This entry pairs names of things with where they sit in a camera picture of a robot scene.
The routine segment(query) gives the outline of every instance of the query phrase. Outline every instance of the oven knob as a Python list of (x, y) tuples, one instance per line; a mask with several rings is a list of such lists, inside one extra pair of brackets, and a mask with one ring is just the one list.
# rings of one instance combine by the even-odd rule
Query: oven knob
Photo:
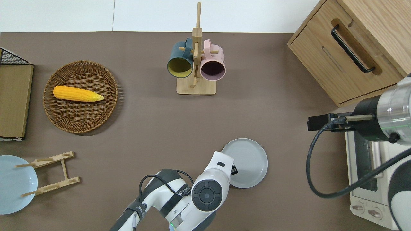
[(362, 206), (353, 206), (353, 209), (355, 210), (364, 210)]
[(351, 206), (351, 208), (358, 210), (360, 213), (364, 213), (364, 205), (361, 202), (358, 202), (356, 205)]
[(382, 214), (381, 214), (381, 210), (379, 210), (378, 208), (374, 208), (373, 210), (368, 210), (368, 213), (369, 213), (371, 216), (377, 218), (378, 220), (383, 219), (383, 216), (382, 216)]

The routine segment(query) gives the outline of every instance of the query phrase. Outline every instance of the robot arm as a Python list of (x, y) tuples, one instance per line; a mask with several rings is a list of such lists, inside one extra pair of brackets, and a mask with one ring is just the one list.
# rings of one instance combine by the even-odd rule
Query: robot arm
[[(356, 130), (369, 141), (388, 141), (402, 145), (411, 144), (411, 74), (402, 79), (395, 89), (381, 96), (359, 102), (352, 113), (327, 114), (310, 117), (308, 130), (319, 130), (307, 155), (307, 180), (312, 191), (324, 198), (341, 196), (354, 190), (369, 178), (411, 155), (411, 148), (398, 154), (368, 173), (357, 182), (333, 194), (318, 192), (311, 182), (309, 160), (318, 136), (324, 130), (332, 132)], [(411, 161), (401, 164), (394, 172), (388, 189), (391, 214), (397, 226), (411, 231)]]
[(215, 211), (227, 198), (233, 163), (233, 158), (214, 152), (193, 184), (190, 203), (170, 222), (175, 231), (204, 230), (211, 223)]
[(210, 163), (194, 182), (192, 191), (176, 170), (161, 170), (155, 176), (166, 184), (153, 178), (110, 231), (135, 230), (151, 207), (159, 210), (176, 231), (204, 230), (227, 198), (233, 163), (233, 158), (214, 152)]

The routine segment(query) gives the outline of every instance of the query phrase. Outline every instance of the wicker basket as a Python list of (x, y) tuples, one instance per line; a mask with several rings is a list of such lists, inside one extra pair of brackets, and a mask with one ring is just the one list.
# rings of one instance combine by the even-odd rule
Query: wicker basket
[[(104, 96), (97, 102), (76, 102), (57, 99), (55, 86), (87, 89)], [(89, 132), (101, 126), (117, 103), (118, 89), (113, 75), (104, 66), (91, 61), (76, 61), (58, 69), (47, 82), (43, 106), (49, 120), (61, 130), (71, 133)]]

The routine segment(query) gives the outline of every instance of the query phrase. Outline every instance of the yellow corn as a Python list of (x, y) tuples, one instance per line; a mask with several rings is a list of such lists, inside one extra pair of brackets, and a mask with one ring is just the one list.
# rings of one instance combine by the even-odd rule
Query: yellow corn
[(104, 97), (86, 89), (67, 86), (55, 86), (53, 94), (56, 98), (81, 102), (96, 102), (104, 100)]

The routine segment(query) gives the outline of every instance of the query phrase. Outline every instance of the toaster oven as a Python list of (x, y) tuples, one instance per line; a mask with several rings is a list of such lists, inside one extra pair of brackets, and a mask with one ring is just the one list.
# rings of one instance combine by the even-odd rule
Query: toaster oven
[[(389, 142), (371, 142), (356, 131), (345, 132), (345, 137), (350, 185), (381, 163), (411, 147)], [(411, 156), (350, 192), (351, 212), (388, 229), (398, 229), (388, 207), (388, 187), (395, 169), (408, 160), (411, 160)]]

